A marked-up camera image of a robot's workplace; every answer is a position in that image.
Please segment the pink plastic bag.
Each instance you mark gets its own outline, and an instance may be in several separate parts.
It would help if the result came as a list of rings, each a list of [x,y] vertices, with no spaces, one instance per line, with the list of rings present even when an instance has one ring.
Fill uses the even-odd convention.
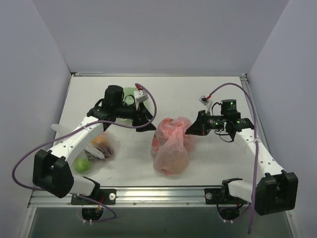
[[[186,169],[195,145],[195,137],[186,134],[191,125],[185,117],[165,118],[159,123],[151,147],[155,170],[165,175],[177,175]]]

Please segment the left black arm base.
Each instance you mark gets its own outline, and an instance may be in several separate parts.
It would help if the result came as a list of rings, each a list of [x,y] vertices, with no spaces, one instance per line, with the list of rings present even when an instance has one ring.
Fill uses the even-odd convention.
[[[79,194],[72,195],[71,205],[82,206],[80,219],[83,223],[100,223],[114,220],[116,212],[110,208],[116,204],[117,190],[114,188],[101,188],[97,193],[90,196]]]

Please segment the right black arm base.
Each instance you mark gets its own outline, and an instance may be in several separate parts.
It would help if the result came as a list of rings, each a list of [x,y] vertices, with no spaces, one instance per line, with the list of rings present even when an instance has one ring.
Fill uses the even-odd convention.
[[[237,220],[241,213],[240,209],[247,205],[248,201],[234,197],[229,193],[229,184],[243,181],[241,178],[230,178],[222,181],[221,187],[205,188],[205,203],[207,205],[216,205],[217,212],[224,223],[231,223]]]

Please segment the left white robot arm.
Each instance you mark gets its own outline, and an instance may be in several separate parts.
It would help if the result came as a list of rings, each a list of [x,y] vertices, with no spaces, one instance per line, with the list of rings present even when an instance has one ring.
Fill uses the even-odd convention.
[[[87,112],[75,130],[58,138],[59,143],[47,151],[37,151],[33,165],[33,184],[58,198],[76,194],[81,195],[89,204],[98,202],[101,196],[100,184],[87,177],[75,176],[71,166],[95,137],[111,125],[120,125],[117,119],[131,120],[132,124],[126,127],[137,132],[156,129],[152,124],[156,113],[151,114],[144,105],[153,96],[141,84],[135,86],[137,90],[132,95],[134,103],[131,105],[124,101],[121,86],[108,86],[104,97]]]

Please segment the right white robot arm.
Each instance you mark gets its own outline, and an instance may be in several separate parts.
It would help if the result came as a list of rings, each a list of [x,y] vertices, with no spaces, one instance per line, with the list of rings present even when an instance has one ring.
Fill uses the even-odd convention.
[[[202,96],[200,102],[206,109],[198,112],[195,122],[186,130],[186,134],[207,136],[212,130],[224,132],[254,165],[254,175],[261,175],[256,185],[241,178],[223,180],[220,191],[212,195],[215,204],[233,204],[240,201],[254,203],[255,211],[262,216],[293,210],[297,198],[297,176],[286,172],[271,156],[256,136],[255,125],[250,119],[241,118],[236,100],[222,100],[219,103],[219,115],[213,114],[212,102],[208,97]]]

